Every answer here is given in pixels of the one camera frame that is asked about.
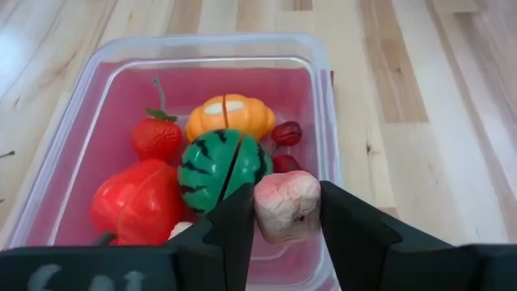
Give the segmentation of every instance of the clear plastic bin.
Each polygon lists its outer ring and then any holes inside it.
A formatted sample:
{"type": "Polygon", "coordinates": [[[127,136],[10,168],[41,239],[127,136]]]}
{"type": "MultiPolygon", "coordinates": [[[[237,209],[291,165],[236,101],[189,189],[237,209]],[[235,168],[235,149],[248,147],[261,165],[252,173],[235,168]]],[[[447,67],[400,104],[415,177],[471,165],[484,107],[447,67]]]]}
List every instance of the clear plastic bin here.
{"type": "MultiPolygon", "coordinates": [[[[326,51],[293,34],[130,38],[104,45],[87,62],[7,247],[88,245],[99,233],[89,207],[97,187],[137,161],[130,135],[158,108],[159,78],[167,111],[183,126],[192,109],[228,93],[261,99],[277,122],[304,131],[292,147],[304,169],[341,183],[326,51]]],[[[271,141],[261,141],[269,150],[271,141]]],[[[322,236],[289,247],[255,231],[248,289],[331,290],[337,285],[322,236]]]]}

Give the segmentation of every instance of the toy strawberry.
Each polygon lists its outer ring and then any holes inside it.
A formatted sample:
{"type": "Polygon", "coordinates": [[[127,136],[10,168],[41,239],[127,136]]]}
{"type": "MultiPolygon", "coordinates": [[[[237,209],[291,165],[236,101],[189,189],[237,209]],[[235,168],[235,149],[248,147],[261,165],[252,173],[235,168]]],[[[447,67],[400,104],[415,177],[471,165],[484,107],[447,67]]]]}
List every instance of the toy strawberry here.
{"type": "Polygon", "coordinates": [[[169,162],[181,150],[183,133],[175,123],[177,117],[165,112],[165,94],[160,82],[155,78],[153,83],[160,94],[161,109],[145,109],[150,117],[141,121],[133,130],[132,147],[141,161],[156,158],[169,162]]]}
{"type": "Polygon", "coordinates": [[[116,245],[158,245],[169,238],[183,218],[177,172],[151,159],[114,175],[95,193],[90,216],[103,237],[116,245]]]}

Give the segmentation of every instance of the pepper stem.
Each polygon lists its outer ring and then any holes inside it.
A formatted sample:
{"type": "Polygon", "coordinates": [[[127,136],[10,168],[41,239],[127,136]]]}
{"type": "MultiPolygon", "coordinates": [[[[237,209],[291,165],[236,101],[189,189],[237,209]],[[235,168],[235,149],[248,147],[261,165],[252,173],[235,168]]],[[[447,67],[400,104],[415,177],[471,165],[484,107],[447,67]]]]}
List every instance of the pepper stem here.
{"type": "Polygon", "coordinates": [[[93,245],[97,247],[105,247],[108,246],[114,239],[116,238],[116,235],[112,232],[105,231],[103,234],[100,235],[99,238],[97,238],[93,245]]]}
{"type": "Polygon", "coordinates": [[[158,78],[154,78],[153,83],[158,89],[158,94],[160,95],[160,110],[165,112],[165,92],[163,92],[162,84],[158,78]]]}

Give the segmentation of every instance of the toy watermelon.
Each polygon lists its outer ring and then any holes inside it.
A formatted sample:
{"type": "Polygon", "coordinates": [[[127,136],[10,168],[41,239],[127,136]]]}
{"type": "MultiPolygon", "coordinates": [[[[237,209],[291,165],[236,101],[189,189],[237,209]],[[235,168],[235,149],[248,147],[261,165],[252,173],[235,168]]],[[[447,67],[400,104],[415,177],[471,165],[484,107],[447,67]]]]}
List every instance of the toy watermelon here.
{"type": "Polygon", "coordinates": [[[187,205],[205,214],[244,183],[272,173],[271,157],[250,135],[219,129],[196,138],[183,153],[178,181],[187,205]]]}

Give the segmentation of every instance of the toy red pepper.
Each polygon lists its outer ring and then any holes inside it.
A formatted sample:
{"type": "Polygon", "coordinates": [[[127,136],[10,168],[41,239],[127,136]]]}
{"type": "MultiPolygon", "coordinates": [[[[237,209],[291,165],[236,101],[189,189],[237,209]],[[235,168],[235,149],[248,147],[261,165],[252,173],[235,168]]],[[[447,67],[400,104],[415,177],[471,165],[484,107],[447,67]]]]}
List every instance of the toy red pepper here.
{"type": "Polygon", "coordinates": [[[104,243],[110,237],[116,245],[166,242],[185,209],[176,176],[165,162],[146,160],[104,182],[90,210],[104,243]]]}

